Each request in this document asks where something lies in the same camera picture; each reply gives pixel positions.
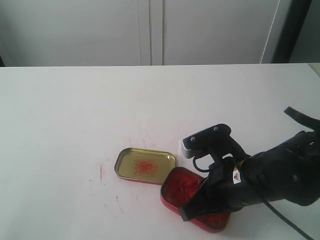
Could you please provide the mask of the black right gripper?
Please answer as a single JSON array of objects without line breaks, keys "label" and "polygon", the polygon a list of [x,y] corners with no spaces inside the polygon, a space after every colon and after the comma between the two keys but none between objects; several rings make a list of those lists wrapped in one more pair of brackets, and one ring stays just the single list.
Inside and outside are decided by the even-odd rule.
[{"label": "black right gripper", "polygon": [[179,208],[183,221],[237,212],[243,207],[278,199],[273,171],[278,155],[264,151],[253,156],[239,152],[211,152],[214,163],[191,199]]}]

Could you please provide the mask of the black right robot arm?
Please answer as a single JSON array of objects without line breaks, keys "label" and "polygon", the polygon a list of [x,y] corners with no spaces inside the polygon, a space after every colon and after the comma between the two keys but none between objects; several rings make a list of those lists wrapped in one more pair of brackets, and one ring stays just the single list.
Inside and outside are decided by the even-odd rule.
[{"label": "black right robot arm", "polygon": [[255,155],[248,155],[223,123],[183,139],[187,159],[213,159],[199,189],[179,208],[184,221],[278,200],[309,206],[319,199],[320,122],[292,107],[285,113],[307,131]]}]

